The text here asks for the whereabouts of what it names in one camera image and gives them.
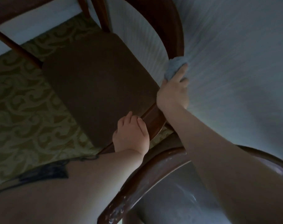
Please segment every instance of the person's left arm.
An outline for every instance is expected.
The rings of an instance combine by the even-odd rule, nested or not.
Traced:
[[[0,192],[0,224],[96,223],[149,149],[141,118],[130,112],[113,135],[115,153],[67,162],[63,179],[48,179]]]

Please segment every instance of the forearm tattoo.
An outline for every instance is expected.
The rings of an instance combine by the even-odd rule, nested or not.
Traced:
[[[98,158],[99,158],[98,155],[83,156],[78,158],[60,160],[36,167],[35,169],[31,169],[1,184],[0,192],[36,181],[57,179],[57,178],[69,178],[66,165],[70,161],[86,161],[86,160],[95,160]]]

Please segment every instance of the chair leg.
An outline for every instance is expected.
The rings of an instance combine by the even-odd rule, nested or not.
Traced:
[[[87,2],[85,0],[77,0],[82,12],[84,13],[85,18],[91,18],[89,7],[87,5]]]
[[[5,36],[3,33],[0,32],[0,40],[9,46],[11,49],[15,50],[17,53],[19,53],[21,56],[25,57],[29,61],[31,61],[36,67],[42,69],[43,62],[40,61],[37,57],[32,55],[30,52],[26,51],[24,48],[22,48],[20,45],[18,45],[16,42],[11,40],[9,37]]]

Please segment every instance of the wall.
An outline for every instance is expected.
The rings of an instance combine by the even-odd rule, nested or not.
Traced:
[[[188,110],[239,145],[283,159],[283,0],[173,0],[184,29]],[[167,55],[146,20],[107,0],[113,31],[160,84]]]
[[[88,0],[90,14],[99,25],[95,10]],[[19,15],[2,25],[0,31],[18,44],[50,30],[81,12],[77,0],[53,0],[37,9]],[[0,55],[10,48],[0,41]]]

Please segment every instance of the brown leather seat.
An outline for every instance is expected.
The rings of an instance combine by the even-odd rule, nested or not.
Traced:
[[[57,50],[42,71],[98,148],[111,143],[122,116],[144,114],[159,89],[124,42],[103,31]]]

